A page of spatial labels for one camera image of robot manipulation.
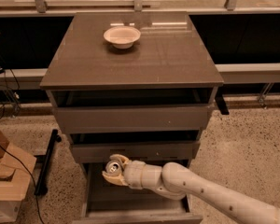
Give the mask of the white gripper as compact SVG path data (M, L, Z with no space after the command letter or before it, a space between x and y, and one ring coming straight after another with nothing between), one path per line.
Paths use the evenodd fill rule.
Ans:
M127 186L131 189L156 190L162 184L162 168L157 165L146 164L143 161L130 161L129 158L121 154L113 154L110 160L117 161L123 174L112 175L102 171L103 178L117 186Z

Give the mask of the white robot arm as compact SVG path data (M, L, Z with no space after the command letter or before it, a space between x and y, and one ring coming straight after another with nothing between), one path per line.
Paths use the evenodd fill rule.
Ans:
M280 208L204 179L176 162L159 166L114 154L102 175L111 184L149 189L172 200L192 194L239 224L280 224Z

